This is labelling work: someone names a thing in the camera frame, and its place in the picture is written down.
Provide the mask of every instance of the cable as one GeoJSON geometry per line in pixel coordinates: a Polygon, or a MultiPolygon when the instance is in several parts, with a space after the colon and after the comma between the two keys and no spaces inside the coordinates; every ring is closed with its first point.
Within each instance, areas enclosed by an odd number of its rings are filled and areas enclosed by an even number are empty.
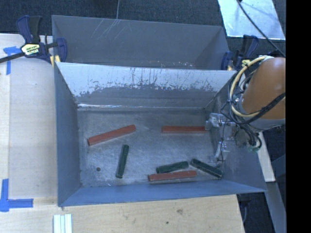
{"type": "Polygon", "coordinates": [[[242,9],[242,11],[244,12],[244,14],[246,15],[246,17],[249,19],[249,21],[254,25],[254,27],[262,34],[263,37],[266,38],[266,40],[277,50],[279,51],[279,53],[286,58],[285,54],[264,34],[263,31],[261,31],[261,29],[254,23],[254,21],[250,18],[250,16],[247,14],[247,12],[244,10],[244,8],[242,7],[241,3],[239,0],[236,0],[239,7],[242,9]]]}

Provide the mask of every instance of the blue tape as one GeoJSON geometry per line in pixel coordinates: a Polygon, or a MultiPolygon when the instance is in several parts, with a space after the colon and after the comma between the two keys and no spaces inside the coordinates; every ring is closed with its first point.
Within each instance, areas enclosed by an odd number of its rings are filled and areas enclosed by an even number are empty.
{"type": "MultiPolygon", "coordinates": [[[[20,53],[21,50],[17,48],[16,46],[14,47],[9,47],[9,48],[4,48],[3,51],[10,56],[11,54],[15,53],[20,53]]],[[[9,75],[11,73],[11,61],[9,60],[6,64],[6,75],[9,75]]]]}
{"type": "Polygon", "coordinates": [[[8,212],[13,208],[32,208],[34,199],[9,200],[9,179],[2,180],[0,212],[8,212]]]}

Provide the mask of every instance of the clamp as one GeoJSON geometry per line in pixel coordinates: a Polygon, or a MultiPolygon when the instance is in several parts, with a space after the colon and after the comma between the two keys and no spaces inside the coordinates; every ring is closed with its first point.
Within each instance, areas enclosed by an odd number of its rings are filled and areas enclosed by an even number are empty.
{"type": "Polygon", "coordinates": [[[56,42],[48,44],[45,36],[45,44],[40,41],[38,28],[41,16],[22,16],[17,20],[18,33],[24,38],[25,44],[20,47],[21,52],[1,58],[0,63],[10,61],[22,56],[26,58],[37,58],[53,65],[53,56],[49,53],[50,48],[58,47],[58,56],[61,62],[67,57],[67,43],[65,38],[57,38],[56,42]]]}

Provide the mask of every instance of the dark green block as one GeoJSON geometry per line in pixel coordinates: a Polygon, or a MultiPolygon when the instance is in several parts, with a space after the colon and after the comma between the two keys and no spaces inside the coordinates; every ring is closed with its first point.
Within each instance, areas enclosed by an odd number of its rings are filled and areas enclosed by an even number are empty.
{"type": "Polygon", "coordinates": [[[118,170],[117,170],[117,174],[116,174],[116,177],[119,178],[119,179],[122,179],[122,177],[123,177],[123,173],[124,173],[124,169],[125,169],[125,164],[126,164],[126,159],[127,159],[129,148],[130,147],[127,144],[123,145],[123,147],[122,147],[122,152],[121,152],[121,155],[120,155],[119,164],[118,164],[118,170]]]}
{"type": "Polygon", "coordinates": [[[188,168],[189,164],[187,161],[182,161],[182,162],[177,162],[169,165],[164,165],[164,166],[158,166],[156,168],[157,173],[169,173],[169,172],[174,172],[180,169],[185,169],[188,168]]]}
{"type": "Polygon", "coordinates": [[[213,166],[210,166],[204,162],[201,162],[197,159],[192,159],[191,162],[190,162],[190,165],[197,168],[197,169],[200,169],[206,173],[209,173],[217,178],[221,178],[223,176],[223,172],[218,169],[218,168],[215,168],[213,166]]]}

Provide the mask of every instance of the yellow cable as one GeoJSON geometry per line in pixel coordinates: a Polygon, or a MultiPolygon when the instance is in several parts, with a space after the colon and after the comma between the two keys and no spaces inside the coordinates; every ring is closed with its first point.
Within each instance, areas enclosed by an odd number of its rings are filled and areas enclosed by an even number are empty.
{"type": "MultiPolygon", "coordinates": [[[[256,58],[255,60],[252,60],[251,62],[249,62],[246,66],[244,66],[238,73],[238,75],[235,77],[233,83],[232,83],[232,86],[231,86],[231,89],[230,89],[230,98],[233,96],[233,92],[234,92],[234,87],[236,86],[238,80],[240,80],[242,74],[251,66],[253,65],[254,63],[258,62],[258,61],[261,61],[263,59],[265,59],[267,56],[264,55],[264,56],[261,56],[261,57],[258,57],[256,58]]],[[[235,113],[236,115],[240,116],[240,117],[254,117],[256,115],[259,114],[259,112],[254,112],[254,113],[251,113],[251,114],[242,114],[241,112],[237,111],[234,106],[232,105],[231,106],[231,110],[233,111],[233,113],[235,113]]]]}

